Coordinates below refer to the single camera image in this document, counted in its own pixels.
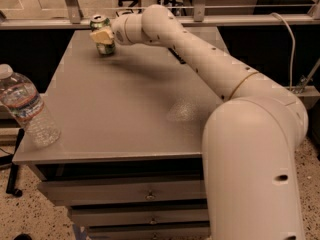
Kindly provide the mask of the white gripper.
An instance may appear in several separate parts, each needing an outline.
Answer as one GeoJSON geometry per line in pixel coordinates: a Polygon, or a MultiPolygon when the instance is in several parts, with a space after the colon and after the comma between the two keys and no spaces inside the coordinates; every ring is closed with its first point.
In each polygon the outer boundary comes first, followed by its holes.
{"type": "Polygon", "coordinates": [[[111,45],[115,41],[121,45],[133,45],[143,42],[141,14],[123,14],[109,26],[90,33],[95,43],[111,45]]]}

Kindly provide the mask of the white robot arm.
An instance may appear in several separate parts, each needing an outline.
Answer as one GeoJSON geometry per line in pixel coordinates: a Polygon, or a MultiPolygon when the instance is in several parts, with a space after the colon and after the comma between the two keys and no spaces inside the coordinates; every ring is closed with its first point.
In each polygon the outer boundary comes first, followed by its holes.
{"type": "Polygon", "coordinates": [[[121,15],[91,37],[171,48],[222,99],[202,137],[213,240],[306,240],[294,154],[308,115],[295,94],[197,37],[161,5],[121,15]]]}

